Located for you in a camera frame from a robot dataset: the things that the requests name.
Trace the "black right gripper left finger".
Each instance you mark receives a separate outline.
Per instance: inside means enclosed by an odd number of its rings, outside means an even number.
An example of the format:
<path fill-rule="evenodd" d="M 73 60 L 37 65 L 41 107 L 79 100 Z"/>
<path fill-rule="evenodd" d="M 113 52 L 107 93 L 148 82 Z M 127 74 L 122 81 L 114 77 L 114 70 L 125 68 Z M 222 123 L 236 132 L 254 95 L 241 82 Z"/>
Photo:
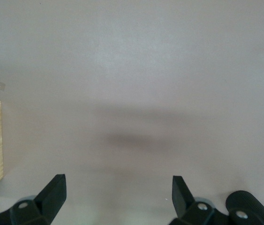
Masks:
<path fill-rule="evenodd" d="M 66 200 L 66 176 L 57 174 L 31 200 L 0 213 L 0 225 L 50 225 Z"/>

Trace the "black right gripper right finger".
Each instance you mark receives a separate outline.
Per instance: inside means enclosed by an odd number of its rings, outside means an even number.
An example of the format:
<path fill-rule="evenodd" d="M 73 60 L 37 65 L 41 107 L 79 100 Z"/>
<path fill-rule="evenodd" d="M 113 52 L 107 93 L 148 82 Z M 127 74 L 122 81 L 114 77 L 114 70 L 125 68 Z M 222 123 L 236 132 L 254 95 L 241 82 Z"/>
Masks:
<path fill-rule="evenodd" d="M 177 217 L 169 225 L 228 225 L 229 217 L 205 198 L 194 197 L 181 176 L 173 176 L 172 202 Z"/>

